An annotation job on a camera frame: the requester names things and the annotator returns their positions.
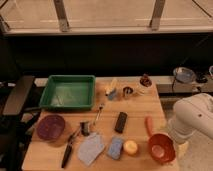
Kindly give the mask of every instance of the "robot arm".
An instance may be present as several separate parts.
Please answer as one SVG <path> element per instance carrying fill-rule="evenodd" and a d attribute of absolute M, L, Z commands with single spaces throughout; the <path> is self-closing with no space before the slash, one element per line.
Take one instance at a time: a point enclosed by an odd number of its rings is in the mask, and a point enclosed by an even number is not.
<path fill-rule="evenodd" d="M 177 143 L 187 141 L 195 130 L 213 139 L 213 97 L 200 93 L 177 101 L 168 122 L 169 135 Z"/>

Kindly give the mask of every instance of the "yellow fruit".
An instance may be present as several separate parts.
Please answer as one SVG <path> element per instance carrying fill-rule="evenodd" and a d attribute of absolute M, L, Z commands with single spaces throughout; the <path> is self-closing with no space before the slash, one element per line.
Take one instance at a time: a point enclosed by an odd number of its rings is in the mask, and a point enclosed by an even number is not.
<path fill-rule="evenodd" d="M 124 151 L 129 155 L 134 155 L 138 151 L 138 145 L 133 140 L 128 140 L 123 144 Z"/>

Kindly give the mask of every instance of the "white cloth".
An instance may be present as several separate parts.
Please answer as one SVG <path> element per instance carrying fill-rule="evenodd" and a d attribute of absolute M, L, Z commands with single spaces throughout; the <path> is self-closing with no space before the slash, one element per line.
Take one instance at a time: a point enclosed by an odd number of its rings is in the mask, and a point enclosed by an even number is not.
<path fill-rule="evenodd" d="M 78 149 L 78 158 L 84 162 L 87 166 L 98 157 L 98 155 L 104 150 L 105 145 L 103 143 L 100 134 L 94 132 L 82 142 Z"/>

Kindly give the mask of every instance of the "green plastic tray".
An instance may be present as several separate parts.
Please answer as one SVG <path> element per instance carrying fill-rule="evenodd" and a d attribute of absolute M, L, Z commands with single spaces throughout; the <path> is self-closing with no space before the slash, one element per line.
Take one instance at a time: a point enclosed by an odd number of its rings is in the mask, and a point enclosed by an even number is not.
<path fill-rule="evenodd" d="M 44 109 L 91 109 L 95 93 L 95 76 L 51 75 L 40 99 Z"/>

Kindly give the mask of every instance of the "wooden tabletop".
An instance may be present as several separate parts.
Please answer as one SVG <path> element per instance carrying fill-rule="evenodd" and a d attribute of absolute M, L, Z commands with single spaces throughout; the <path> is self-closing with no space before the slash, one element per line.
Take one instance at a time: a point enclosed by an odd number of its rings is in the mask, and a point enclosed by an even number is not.
<path fill-rule="evenodd" d="M 105 87 L 109 81 L 96 80 L 96 94 L 94 107 L 87 112 L 60 112 L 56 113 L 64 117 L 66 127 L 63 134 L 55 142 L 44 142 L 38 136 L 36 131 L 33 134 L 32 142 L 22 165 L 23 171 L 177 171 L 179 166 L 177 160 L 160 165 L 155 162 L 147 151 L 148 136 L 144 126 L 144 118 L 146 116 L 153 117 L 154 132 L 163 131 L 166 120 L 161 107 L 155 84 L 150 88 L 144 88 L 143 95 L 134 93 L 129 100 L 122 97 L 122 89 L 125 86 L 131 86 L 136 90 L 139 88 L 137 81 L 119 81 L 117 85 L 117 96 L 109 101 L 105 96 Z M 73 145 L 73 154 L 65 169 L 61 168 L 63 154 L 66 148 L 68 136 L 79 126 L 79 122 L 93 121 L 98 106 L 104 103 L 100 118 L 93 131 L 99 132 L 105 143 L 105 150 L 96 158 L 96 160 L 88 167 L 77 158 L 79 145 L 85 137 L 80 135 L 77 137 Z M 114 126 L 119 112 L 128 114 L 124 132 L 118 134 L 114 131 Z M 46 115 L 53 114 L 48 111 L 42 111 L 40 120 Z M 120 160 L 116 161 L 107 156 L 107 150 L 113 136 L 119 136 L 124 140 L 134 140 L 139 146 L 139 151 L 135 156 L 129 156 L 122 152 Z"/>

